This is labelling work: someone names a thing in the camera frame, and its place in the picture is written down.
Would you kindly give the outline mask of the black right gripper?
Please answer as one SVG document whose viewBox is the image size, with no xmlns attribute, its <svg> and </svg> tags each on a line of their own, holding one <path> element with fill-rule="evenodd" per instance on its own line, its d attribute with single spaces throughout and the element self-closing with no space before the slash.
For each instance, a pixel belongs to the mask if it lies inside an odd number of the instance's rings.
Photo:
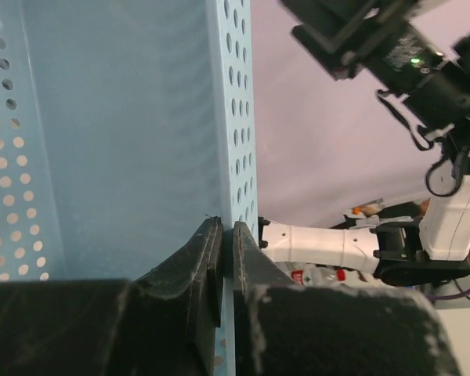
<svg viewBox="0 0 470 376">
<path fill-rule="evenodd" d="M 470 34 L 449 60 L 410 20 L 420 1 L 284 1 L 291 33 L 336 81 L 369 70 L 430 129 L 470 121 Z"/>
</svg>

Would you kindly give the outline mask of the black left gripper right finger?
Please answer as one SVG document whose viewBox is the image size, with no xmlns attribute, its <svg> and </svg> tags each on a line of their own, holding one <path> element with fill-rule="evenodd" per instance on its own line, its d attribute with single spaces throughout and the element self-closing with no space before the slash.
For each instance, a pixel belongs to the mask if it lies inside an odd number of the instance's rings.
<svg viewBox="0 0 470 376">
<path fill-rule="evenodd" d="M 305 287 L 233 228 L 239 375 L 459 375 L 444 326 L 419 292 Z"/>
</svg>

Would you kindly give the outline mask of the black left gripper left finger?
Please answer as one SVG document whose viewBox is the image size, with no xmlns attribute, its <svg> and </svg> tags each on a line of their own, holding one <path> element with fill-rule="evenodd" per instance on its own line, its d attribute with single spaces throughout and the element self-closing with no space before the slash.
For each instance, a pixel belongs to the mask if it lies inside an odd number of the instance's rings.
<svg viewBox="0 0 470 376">
<path fill-rule="evenodd" d="M 138 280 L 0 283 L 0 375 L 211 375 L 219 218 Z"/>
</svg>

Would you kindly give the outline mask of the blue basket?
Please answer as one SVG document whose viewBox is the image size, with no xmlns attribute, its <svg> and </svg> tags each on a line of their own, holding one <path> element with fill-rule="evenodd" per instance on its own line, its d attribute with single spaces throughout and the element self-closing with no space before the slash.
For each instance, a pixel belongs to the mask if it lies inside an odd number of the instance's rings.
<svg viewBox="0 0 470 376">
<path fill-rule="evenodd" d="M 0 283 L 138 280 L 223 227 L 214 372 L 235 375 L 232 232 L 258 234 L 249 1 L 0 1 Z"/>
</svg>

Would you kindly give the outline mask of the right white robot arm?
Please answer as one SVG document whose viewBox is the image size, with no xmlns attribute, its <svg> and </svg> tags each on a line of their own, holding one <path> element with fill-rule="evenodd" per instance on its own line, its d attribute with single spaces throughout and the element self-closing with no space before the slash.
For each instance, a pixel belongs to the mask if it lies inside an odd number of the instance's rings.
<svg viewBox="0 0 470 376">
<path fill-rule="evenodd" d="M 259 246 L 274 262 L 304 262 L 369 273 L 407 287 L 470 274 L 470 34 L 448 59 L 411 23 L 423 1 L 286 1 L 293 37 L 334 80 L 369 71 L 375 95 L 401 124 L 390 96 L 418 119 L 410 137 L 440 159 L 425 174 L 427 212 L 360 219 L 348 229 L 290 226 L 260 219 Z"/>
</svg>

